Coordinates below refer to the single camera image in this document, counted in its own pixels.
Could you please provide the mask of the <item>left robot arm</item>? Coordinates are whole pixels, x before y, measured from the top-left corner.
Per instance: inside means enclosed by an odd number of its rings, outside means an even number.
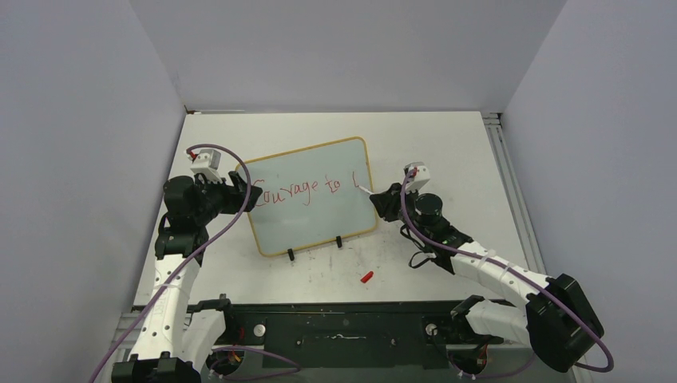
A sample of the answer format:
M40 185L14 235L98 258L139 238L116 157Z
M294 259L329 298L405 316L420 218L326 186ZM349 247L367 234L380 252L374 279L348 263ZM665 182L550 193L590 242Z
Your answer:
M261 188L249 172L230 171L216 182L173 177L163 190L167 211L158 227L152 297L131 325L141 331L128 360L114 363L113 382L198 382L213 344L229 343L238 332L236 319L224 313L226 298L201 303L204 313L189 326L184 320L204 252L217 238L207 225L218 215L238 220L254 208Z

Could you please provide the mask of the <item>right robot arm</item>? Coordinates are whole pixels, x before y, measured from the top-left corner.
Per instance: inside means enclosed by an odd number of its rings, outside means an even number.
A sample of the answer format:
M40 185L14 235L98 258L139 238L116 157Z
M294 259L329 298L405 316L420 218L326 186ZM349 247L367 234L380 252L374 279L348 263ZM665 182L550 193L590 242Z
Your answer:
M458 230L442 214L435 194L414 184L392 184L369 201L386 222L402 222L401 233L429 262L499 295L504 305L473 295L450 312L454 336L471 342L479 335L529 346L551 369L581 368L608 373L615 360L603 341L604 328L572 276L533 272L496 255Z

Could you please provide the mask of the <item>red marker cap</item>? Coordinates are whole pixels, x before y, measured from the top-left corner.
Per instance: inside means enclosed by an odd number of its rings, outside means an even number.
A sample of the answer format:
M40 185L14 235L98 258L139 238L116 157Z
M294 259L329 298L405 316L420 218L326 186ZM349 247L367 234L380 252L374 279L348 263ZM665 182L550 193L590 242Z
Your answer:
M369 271L360 278L360 282L361 283L367 283L373 278L373 276L374 276L374 272Z

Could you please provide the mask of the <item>red capped whiteboard marker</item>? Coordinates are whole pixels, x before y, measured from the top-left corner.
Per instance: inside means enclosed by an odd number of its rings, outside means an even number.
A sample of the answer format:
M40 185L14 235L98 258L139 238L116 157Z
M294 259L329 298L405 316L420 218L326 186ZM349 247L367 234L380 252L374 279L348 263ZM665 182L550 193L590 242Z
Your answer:
M363 187L362 185L358 185L357 188L359 190L361 190L362 192L366 193L367 195L373 195L374 194L371 190L369 190L366 187Z

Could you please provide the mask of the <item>yellow framed whiteboard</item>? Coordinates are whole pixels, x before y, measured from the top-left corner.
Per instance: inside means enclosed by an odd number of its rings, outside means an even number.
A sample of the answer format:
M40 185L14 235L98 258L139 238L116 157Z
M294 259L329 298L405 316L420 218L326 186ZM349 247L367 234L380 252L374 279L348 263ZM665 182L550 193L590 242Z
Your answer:
M259 253L284 255L365 234L377 214L358 185L372 189L366 142L359 136L249 160L262 194L248 213Z

